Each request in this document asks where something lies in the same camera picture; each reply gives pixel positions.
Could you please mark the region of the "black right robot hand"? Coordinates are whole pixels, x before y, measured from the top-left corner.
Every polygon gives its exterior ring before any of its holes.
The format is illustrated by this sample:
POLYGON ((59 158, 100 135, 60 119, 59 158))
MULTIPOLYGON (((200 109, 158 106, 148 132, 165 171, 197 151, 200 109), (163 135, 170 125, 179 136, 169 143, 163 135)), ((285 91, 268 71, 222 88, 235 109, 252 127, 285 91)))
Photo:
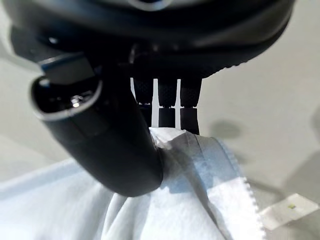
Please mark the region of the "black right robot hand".
POLYGON ((163 181, 150 133, 199 133, 202 80, 248 62, 283 34, 293 0, 3 0, 15 55, 37 64, 29 101, 58 143, 113 192, 136 197, 163 181))

